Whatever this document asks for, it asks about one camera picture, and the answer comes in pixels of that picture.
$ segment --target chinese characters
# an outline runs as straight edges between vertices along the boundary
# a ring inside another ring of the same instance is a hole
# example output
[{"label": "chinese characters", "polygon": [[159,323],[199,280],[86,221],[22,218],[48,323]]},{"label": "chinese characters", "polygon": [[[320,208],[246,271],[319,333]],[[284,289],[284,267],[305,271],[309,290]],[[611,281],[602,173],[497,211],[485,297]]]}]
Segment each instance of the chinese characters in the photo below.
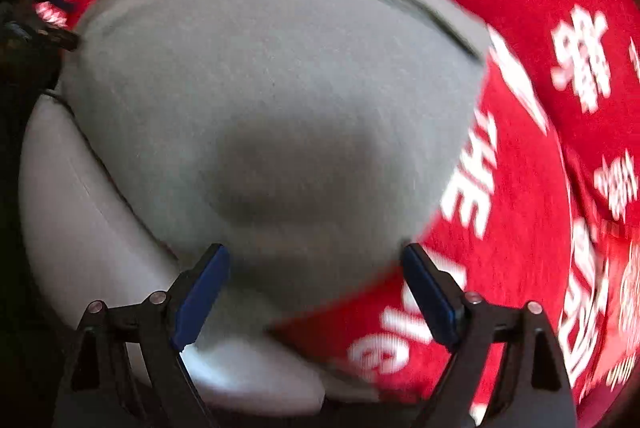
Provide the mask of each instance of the chinese characters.
[{"label": "chinese characters", "polygon": [[607,308],[609,265],[600,267],[586,222],[574,220],[572,265],[558,328],[558,342],[572,388],[590,365]]},{"label": "chinese characters", "polygon": [[551,69],[551,79],[558,90],[571,82],[582,112],[592,114],[598,109],[598,95],[608,98],[611,94],[611,72],[600,43],[607,19],[600,11],[592,19],[578,5],[571,11],[571,19],[573,26],[562,20],[551,31],[559,64]]},{"label": "chinese characters", "polygon": [[614,220],[624,222],[626,205],[638,200],[638,177],[634,172],[634,158],[628,150],[622,157],[616,157],[611,166],[602,157],[602,168],[593,173],[593,185],[609,201],[609,209]]}]

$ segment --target metal screw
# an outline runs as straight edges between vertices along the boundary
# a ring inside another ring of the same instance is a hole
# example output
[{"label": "metal screw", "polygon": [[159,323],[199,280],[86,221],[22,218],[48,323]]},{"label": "metal screw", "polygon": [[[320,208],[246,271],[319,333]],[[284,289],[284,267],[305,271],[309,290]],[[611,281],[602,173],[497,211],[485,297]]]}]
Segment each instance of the metal screw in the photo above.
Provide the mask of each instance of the metal screw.
[{"label": "metal screw", "polygon": [[475,291],[465,293],[465,298],[472,305],[478,305],[482,301],[482,297]]},{"label": "metal screw", "polygon": [[89,314],[99,313],[102,310],[102,302],[100,300],[91,302],[86,309],[89,311]]},{"label": "metal screw", "polygon": [[166,293],[164,291],[153,292],[153,293],[151,293],[151,296],[149,297],[149,301],[153,305],[160,305],[161,303],[164,302],[164,300],[166,300]]},{"label": "metal screw", "polygon": [[534,314],[542,313],[542,305],[540,305],[538,302],[529,302],[527,304],[527,309],[529,309],[529,311],[531,311]]}]

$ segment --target black clamp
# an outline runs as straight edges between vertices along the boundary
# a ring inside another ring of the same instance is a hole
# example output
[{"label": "black clamp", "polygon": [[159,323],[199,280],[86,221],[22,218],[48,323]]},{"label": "black clamp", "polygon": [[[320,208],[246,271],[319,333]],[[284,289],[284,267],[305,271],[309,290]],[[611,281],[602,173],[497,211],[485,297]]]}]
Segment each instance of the black clamp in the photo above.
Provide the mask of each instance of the black clamp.
[{"label": "black clamp", "polygon": [[78,35],[42,20],[34,9],[38,2],[49,2],[63,11],[73,9],[66,0],[0,0],[0,24],[30,44],[44,43],[67,51],[77,49]]},{"label": "black clamp", "polygon": [[481,426],[577,426],[562,352],[539,303],[514,309],[465,293],[419,244],[404,249],[401,263],[433,339],[452,354],[413,428],[463,426],[494,343],[504,344],[504,351]]},{"label": "black clamp", "polygon": [[65,363],[53,426],[147,425],[125,346],[134,343],[140,344],[169,426],[216,427],[184,368],[180,351],[196,340],[228,273],[228,252],[215,244],[168,291],[156,291],[141,304],[110,309],[100,300],[90,303]]},{"label": "black clamp", "polygon": [[[433,339],[452,356],[413,428],[473,426],[471,407],[489,349],[504,344],[491,401],[481,426],[575,428],[574,401],[562,353],[542,307],[495,306],[463,292],[419,244],[402,252],[404,277]],[[125,343],[142,348],[146,369],[174,428],[216,425],[180,358],[193,343],[229,272],[229,255],[215,244],[167,291],[139,305],[89,304],[60,384],[56,428],[148,426]]]}]

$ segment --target gray fabric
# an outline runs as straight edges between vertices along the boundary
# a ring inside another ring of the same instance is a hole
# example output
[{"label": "gray fabric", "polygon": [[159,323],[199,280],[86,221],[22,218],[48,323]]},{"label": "gray fabric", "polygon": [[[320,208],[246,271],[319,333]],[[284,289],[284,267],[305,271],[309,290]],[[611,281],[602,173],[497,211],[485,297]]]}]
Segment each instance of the gray fabric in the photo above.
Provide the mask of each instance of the gray fabric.
[{"label": "gray fabric", "polygon": [[427,225],[478,98],[483,27],[447,0],[97,0],[61,86],[185,265],[287,313],[371,281]]}]

